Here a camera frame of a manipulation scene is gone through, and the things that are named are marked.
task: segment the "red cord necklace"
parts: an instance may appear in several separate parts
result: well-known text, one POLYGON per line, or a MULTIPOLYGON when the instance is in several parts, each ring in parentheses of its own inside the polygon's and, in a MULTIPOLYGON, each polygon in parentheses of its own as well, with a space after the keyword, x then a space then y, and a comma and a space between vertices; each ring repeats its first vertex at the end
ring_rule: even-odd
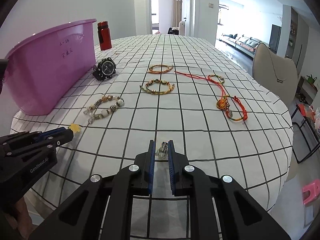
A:
POLYGON ((189 77, 189 78, 203 79, 203 80, 207 80, 207 81, 210 81, 210 82, 214 83, 215 85, 217 85, 221 89, 221 99, 217 101, 217 108, 222 110, 222 111, 226 111, 226 116, 229 119, 233 120, 233 121, 236 121, 236 122, 237 121, 241 121, 241 120, 245 121, 245 120, 248 119, 248 112, 246 111, 246 109, 243 106, 243 104, 240 102, 239 98, 237 98, 236 96, 231 97, 231 96, 226 94, 226 92, 225 92, 225 90, 223 88, 223 84, 225 82, 223 77, 217 76, 217 75, 209 75, 207 78, 204 78, 204 77, 200 77, 198 75, 186 74, 186 73, 181 73, 181 72, 178 72, 178 71, 175 71, 175 73, 184 75, 184 76, 189 77), (213 79, 211 79, 212 77, 218 78, 219 82, 214 81, 213 79), (238 119, 232 118, 233 117, 233 113, 230 110, 230 103, 228 102, 228 98, 233 99, 241 107, 241 110, 242 110, 242 113, 243 113, 243 116, 241 118, 238 118, 238 119))

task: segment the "gray sofa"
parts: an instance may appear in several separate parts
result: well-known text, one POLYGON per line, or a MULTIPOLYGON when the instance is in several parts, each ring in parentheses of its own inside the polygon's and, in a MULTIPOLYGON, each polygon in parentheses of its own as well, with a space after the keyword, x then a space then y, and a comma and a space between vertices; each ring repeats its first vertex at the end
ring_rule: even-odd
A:
POLYGON ((219 37, 219 41, 223 41, 225 43, 228 43, 235 47, 235 49, 238 49, 245 54, 249 55, 250 57, 254 58, 254 54, 256 52, 256 49, 262 41, 253 37, 246 37, 244 35, 238 35, 238 34, 229 34, 229 35, 223 35, 219 37))

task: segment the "purple plastic basin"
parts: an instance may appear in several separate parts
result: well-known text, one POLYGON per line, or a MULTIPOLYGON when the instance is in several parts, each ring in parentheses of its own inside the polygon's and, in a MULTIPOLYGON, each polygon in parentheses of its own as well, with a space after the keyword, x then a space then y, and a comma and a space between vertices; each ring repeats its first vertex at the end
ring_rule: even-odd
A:
POLYGON ((50 28, 9 51, 4 82, 25 114, 49 114, 96 63, 92 26, 96 21, 82 20, 50 28))

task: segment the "white grid tablecloth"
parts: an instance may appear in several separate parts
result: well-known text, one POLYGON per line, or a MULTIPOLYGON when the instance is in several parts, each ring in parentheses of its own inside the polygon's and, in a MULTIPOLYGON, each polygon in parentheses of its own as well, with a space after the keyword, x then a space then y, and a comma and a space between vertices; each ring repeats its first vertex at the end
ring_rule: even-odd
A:
MULTIPOLYGON (((276 95, 202 39, 142 35, 115 40, 113 48, 104 52, 96 46, 95 52, 97 61, 114 60, 117 76, 98 82, 91 70, 49 115, 18 112, 13 119, 12 133, 71 123, 82 126, 72 142, 57 148, 58 164, 32 187, 42 201, 54 209, 92 174, 110 176, 131 165, 137 154, 148 150, 150 140, 157 148, 173 140, 176 152, 186 154, 191 165, 215 177, 229 174, 263 208, 269 211, 274 206, 287 177, 293 140, 288 109, 276 95), (175 68, 165 74, 146 73, 155 64, 175 68), (225 90, 239 97, 248 120, 233 122, 217 109, 218 86, 174 70, 223 76, 225 90), (175 84, 173 92, 155 96, 140 90, 139 85, 156 78, 175 84), (125 106, 88 125, 84 107, 104 94, 121 96, 125 106)), ((98 112, 114 103, 102 104, 98 112)), ((238 105, 231 103, 230 109, 236 118, 240 116, 238 105)), ((153 195, 134 198, 131 235, 132 239, 190 239, 189 199, 172 196, 167 161, 156 160, 153 195)))

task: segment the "wristwatch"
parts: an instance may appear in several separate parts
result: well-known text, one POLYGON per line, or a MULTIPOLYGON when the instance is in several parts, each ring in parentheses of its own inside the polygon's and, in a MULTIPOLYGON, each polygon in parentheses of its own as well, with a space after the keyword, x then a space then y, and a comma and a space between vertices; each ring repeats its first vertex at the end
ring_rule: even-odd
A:
POLYGON ((108 57, 104 58, 98 63, 98 66, 94 67, 92 74, 98 81, 104 81, 106 78, 112 78, 115 73, 116 64, 108 57))

